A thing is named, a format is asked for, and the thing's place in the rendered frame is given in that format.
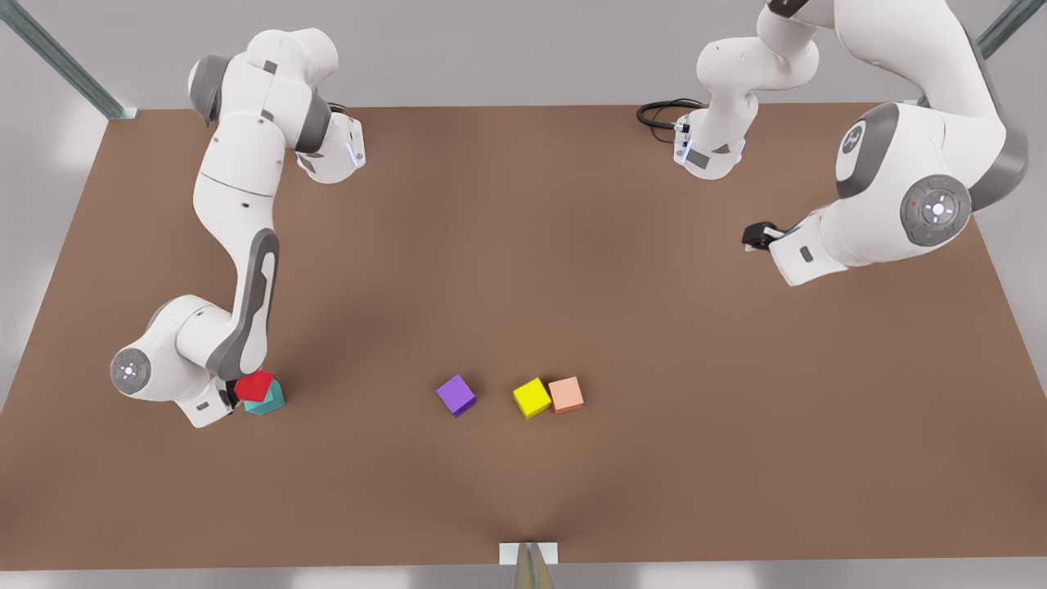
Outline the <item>red wooden cube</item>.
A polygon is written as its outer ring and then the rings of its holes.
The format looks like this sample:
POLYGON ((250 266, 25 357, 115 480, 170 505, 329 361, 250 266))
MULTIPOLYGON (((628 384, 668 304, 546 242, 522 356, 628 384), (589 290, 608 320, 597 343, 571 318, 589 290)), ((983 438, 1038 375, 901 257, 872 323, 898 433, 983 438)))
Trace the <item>red wooden cube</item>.
POLYGON ((273 381, 273 373, 258 370, 236 380, 232 390, 242 402, 264 402, 273 381))

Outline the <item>teal wooden cube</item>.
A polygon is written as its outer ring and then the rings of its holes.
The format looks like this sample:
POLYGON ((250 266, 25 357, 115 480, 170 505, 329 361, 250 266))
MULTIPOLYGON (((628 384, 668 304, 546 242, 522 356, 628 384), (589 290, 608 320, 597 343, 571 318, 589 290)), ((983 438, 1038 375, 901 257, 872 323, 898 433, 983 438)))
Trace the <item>teal wooden cube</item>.
POLYGON ((262 400, 243 399, 242 405, 247 413, 255 416, 264 416, 281 409, 285 405, 285 398, 279 380, 270 380, 265 398, 262 400))

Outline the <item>purple wooden cube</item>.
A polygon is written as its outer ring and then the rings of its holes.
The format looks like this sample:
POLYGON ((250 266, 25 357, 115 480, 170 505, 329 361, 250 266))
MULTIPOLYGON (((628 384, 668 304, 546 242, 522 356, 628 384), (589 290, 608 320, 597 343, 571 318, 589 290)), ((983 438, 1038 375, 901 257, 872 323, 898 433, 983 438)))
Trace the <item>purple wooden cube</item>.
POLYGON ((456 373, 450 380, 446 381, 446 383, 440 385, 435 392, 437 392, 437 395, 441 398, 444 405, 455 417, 467 411, 469 407, 473 407, 476 400, 478 400, 460 373, 456 373))

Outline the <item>orange wooden cube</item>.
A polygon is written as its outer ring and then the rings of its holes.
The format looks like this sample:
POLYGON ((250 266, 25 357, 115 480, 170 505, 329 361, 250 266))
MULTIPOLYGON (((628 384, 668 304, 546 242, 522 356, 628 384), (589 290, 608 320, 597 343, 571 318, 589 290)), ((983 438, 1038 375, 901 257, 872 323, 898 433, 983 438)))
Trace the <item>orange wooden cube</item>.
POLYGON ((552 381, 549 383, 549 393, 555 414, 577 410, 584 405, 584 398, 577 377, 552 381))

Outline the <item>yellow wooden cube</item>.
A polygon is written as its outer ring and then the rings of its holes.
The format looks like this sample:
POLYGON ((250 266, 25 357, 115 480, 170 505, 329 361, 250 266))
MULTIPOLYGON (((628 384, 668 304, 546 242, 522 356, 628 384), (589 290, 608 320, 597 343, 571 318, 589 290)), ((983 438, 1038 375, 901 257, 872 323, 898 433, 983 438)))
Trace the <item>yellow wooden cube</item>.
POLYGON ((545 391, 545 385, 540 378, 533 378, 516 388, 513 391, 513 399, 526 420, 531 420, 552 407, 552 398, 545 391))

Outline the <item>silver frame post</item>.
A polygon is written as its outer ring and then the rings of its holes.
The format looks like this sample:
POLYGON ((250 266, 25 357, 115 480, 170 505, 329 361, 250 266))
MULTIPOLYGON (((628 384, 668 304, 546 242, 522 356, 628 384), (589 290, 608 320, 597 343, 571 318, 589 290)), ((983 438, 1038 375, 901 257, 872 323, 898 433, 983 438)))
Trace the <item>silver frame post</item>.
POLYGON ((976 38, 978 56, 984 61, 992 59, 1044 5, 1047 0, 1010 0, 1005 10, 976 38))
POLYGON ((117 101, 18 0, 0 0, 0 21, 7 24, 16 36, 29 45, 37 55, 42 56, 60 77, 97 108, 110 122, 137 119, 138 108, 124 107, 117 101))
POLYGON ((514 566, 513 589, 555 589, 549 566, 558 563, 558 543, 500 544, 500 565, 514 566))

